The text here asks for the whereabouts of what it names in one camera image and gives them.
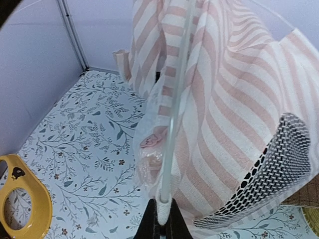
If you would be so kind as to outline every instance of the black mesh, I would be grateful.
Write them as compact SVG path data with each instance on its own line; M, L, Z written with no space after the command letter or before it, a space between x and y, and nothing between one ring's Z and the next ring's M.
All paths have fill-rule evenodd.
M230 201L194 225L211 230L227 227L285 193L310 173L309 146L305 123L293 114L283 114L275 136Z

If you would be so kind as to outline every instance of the white wall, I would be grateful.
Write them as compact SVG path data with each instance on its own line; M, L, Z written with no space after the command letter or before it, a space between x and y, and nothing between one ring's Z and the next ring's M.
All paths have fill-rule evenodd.
M117 70L112 53L129 49L133 0L67 0L90 67Z
M17 152L81 68L56 0L24 0L0 30L0 155Z
M282 22L243 0L260 15L276 39L289 33ZM318 0L257 0L289 20L319 48ZM112 52L129 49L133 0L67 0L84 53L91 67L116 70Z

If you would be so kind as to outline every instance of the yellow toilet seat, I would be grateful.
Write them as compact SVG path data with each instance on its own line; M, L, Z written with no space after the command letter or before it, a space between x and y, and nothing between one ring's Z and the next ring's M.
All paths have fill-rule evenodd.
M7 163L8 178L0 190L0 222L12 239L44 238L52 220L52 202L47 189L19 156L2 156L1 161ZM13 230L5 222L4 204L10 193L18 188L23 188L30 195L32 209L28 223L20 230Z

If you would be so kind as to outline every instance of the striped fabric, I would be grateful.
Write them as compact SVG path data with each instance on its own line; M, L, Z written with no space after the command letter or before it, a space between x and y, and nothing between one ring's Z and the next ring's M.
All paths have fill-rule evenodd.
M142 141L152 134L165 139L187 6L186 0L135 0L131 51L115 53L121 76L148 98L133 145L140 162L152 160L143 150L158 151L156 146L141 148ZM198 0L171 186L195 239L241 223L212 231L195 227L193 221L216 212L232 197L284 113L299 117L310 132L311 173L250 219L278 205L319 173L319 53L297 29L275 41L239 0ZM161 174L157 167L153 180L146 183L150 197L160 185Z

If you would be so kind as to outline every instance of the floral print floor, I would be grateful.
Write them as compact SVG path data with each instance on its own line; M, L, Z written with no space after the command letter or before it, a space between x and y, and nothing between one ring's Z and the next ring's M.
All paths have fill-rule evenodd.
M133 184L131 150L144 104L118 75L89 71L29 137L19 155L53 202L46 239L133 238L148 201ZM21 228L30 211L28 194L14 191L5 206L7 223ZM249 238L317 237L300 208L281 206L211 239Z

